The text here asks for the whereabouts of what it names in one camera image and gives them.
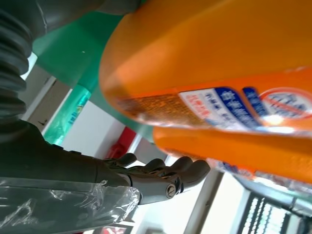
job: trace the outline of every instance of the white label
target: white label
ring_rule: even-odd
[[[225,106],[215,89],[182,92],[180,97],[200,119],[215,128],[229,131],[249,130]]]

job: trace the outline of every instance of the product label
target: product label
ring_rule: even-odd
[[[216,87],[181,92],[180,97],[199,118],[221,130],[307,135],[306,131],[280,124],[286,119],[312,117],[312,96],[295,88],[259,94],[255,87],[244,87],[241,93]]]
[[[312,96],[299,89],[275,88],[260,96],[269,115],[279,115],[290,119],[312,116]]]
[[[218,129],[248,131],[261,126],[239,94],[230,88],[188,91],[180,96],[198,117]]]

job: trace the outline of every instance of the orange bottle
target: orange bottle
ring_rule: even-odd
[[[310,0],[149,0],[113,32],[100,84],[143,123],[310,135],[310,9]]]

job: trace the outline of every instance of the clear plastic bag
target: clear plastic bag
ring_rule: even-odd
[[[118,223],[138,190],[100,184],[0,177],[0,233],[54,234]]]

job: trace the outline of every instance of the white wall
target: white wall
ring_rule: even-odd
[[[296,234],[300,224],[300,218],[295,215],[291,215],[286,234]]]
[[[62,147],[103,158],[124,128],[124,124],[88,101],[65,137]]]
[[[135,156],[140,162],[147,164],[154,158],[159,158],[165,161],[167,158],[167,154],[165,154],[159,150],[156,145],[142,138],[134,151]]]
[[[236,234],[250,192],[224,173],[201,234]]]

